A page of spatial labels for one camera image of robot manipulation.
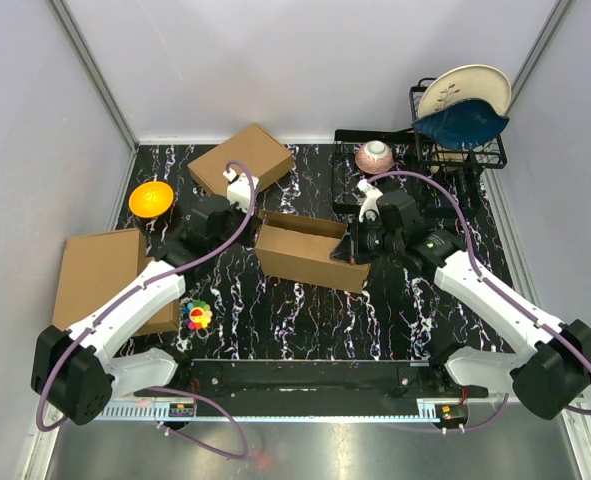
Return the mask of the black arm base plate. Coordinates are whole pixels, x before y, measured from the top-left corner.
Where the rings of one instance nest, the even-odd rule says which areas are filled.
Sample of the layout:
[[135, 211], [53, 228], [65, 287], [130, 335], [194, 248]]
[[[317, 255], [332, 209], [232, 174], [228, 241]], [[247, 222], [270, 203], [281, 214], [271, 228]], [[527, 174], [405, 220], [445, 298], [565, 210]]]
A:
[[482, 399], [483, 387], [461, 387], [427, 362], [370, 360], [207, 360], [179, 366], [169, 387], [207, 397], [242, 391], [373, 391], [401, 398]]

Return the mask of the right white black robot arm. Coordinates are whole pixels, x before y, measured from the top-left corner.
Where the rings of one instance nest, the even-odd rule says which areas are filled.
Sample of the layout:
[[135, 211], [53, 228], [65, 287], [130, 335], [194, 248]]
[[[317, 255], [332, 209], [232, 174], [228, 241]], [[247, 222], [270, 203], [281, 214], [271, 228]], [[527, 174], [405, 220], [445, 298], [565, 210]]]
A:
[[551, 420], [591, 384], [591, 329], [567, 324], [520, 296], [479, 264], [446, 229], [425, 221], [402, 190], [383, 193], [362, 182], [358, 205], [335, 260], [355, 265], [383, 258], [430, 280], [469, 307], [508, 342], [510, 353], [453, 346], [429, 371], [441, 396], [478, 386], [515, 395], [535, 416]]

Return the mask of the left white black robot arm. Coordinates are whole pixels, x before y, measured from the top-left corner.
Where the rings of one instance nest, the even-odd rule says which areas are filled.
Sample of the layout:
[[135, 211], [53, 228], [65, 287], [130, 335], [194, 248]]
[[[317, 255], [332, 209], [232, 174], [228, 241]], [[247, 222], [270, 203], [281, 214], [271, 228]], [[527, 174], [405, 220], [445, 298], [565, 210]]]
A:
[[206, 195], [144, 271], [107, 304], [65, 330], [54, 325], [36, 341], [31, 387], [39, 394], [38, 428], [46, 405], [85, 425], [115, 397], [159, 386], [171, 396], [190, 386], [191, 372], [163, 350], [119, 358], [119, 348], [153, 315], [179, 299], [196, 273], [233, 244], [251, 242], [254, 191]]

